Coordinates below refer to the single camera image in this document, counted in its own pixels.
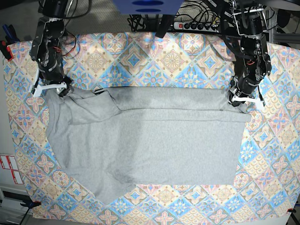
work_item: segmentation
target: patterned tablecloth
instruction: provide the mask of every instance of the patterned tablecloth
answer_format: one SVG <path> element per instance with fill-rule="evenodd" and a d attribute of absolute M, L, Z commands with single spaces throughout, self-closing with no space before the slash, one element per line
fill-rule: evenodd
<path fill-rule="evenodd" d="M 77 41 L 63 63 L 73 85 L 85 90 L 227 89 L 233 75 L 234 56 L 214 36 L 178 33 L 159 39 L 153 33 L 104 33 L 78 36 Z M 63 51 L 73 44 L 70 39 Z M 28 93 L 37 69 L 30 47 L 30 42 L 12 45 L 15 58 L 3 62 L 17 163 L 28 194 L 42 203 L 34 209 L 35 218 L 107 225 L 229 224 L 280 217 L 293 208 L 300 194 L 298 50 L 268 45 L 272 73 L 260 84 L 267 104 L 263 112 L 248 106 L 252 121 L 244 130 L 232 185 L 136 185 L 103 205 L 60 168 L 47 141 L 48 107 L 43 97 Z"/>

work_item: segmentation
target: gray cloth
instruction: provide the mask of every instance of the gray cloth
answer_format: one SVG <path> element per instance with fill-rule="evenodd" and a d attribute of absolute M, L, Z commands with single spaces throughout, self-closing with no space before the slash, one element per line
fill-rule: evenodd
<path fill-rule="evenodd" d="M 245 122 L 222 90 L 108 88 L 46 94 L 67 174 L 108 204 L 135 184 L 233 184 Z"/>

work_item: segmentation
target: table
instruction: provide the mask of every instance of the table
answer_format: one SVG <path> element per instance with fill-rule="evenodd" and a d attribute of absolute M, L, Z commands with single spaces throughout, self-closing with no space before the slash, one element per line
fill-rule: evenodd
<path fill-rule="evenodd" d="M 67 52 L 74 42 L 66 44 Z M 45 136 L 49 111 L 28 89 L 37 69 L 30 42 L 10 46 L 4 83 L 15 156 L 28 194 L 42 205 L 34 218 L 92 224 L 229 224 L 286 215 L 300 194 L 300 52 L 268 44 L 272 72 L 260 84 L 267 102 L 248 105 L 232 185 L 140 184 L 109 205 L 59 165 Z M 103 33 L 77 36 L 65 57 L 73 86 L 97 90 L 117 86 L 228 89 L 234 55 L 216 36 L 168 33 Z"/>

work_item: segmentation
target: power strip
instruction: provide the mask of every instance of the power strip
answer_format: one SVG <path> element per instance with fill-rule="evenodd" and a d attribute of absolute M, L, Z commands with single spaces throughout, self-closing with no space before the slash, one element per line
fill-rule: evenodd
<path fill-rule="evenodd" d="M 206 32 L 213 32 L 213 33 L 219 33 L 218 29 L 216 28 L 216 25 L 211 26 L 205 26 L 204 22 L 201 22 L 199 24 L 190 22 L 174 22 L 173 28 L 175 30 L 191 30 L 191 31 L 206 31 Z"/>

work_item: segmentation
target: floral pattern fabric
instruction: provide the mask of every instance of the floral pattern fabric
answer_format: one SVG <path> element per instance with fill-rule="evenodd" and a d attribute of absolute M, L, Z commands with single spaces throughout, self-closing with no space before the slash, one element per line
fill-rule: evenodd
<path fill-rule="evenodd" d="M 74 44 L 63 47 L 67 52 Z M 11 46 L 4 85 L 18 167 L 28 194 L 42 204 L 35 218 L 107 225 L 232 224 L 281 217 L 300 194 L 300 52 L 268 44 L 272 72 L 260 84 L 264 110 L 248 104 L 232 185 L 137 184 L 104 205 L 60 167 L 45 130 L 45 99 L 28 93 L 37 68 L 31 42 Z M 72 85 L 84 90 L 119 86 L 228 89 L 234 55 L 216 36 L 104 33 L 77 36 L 64 58 Z"/>

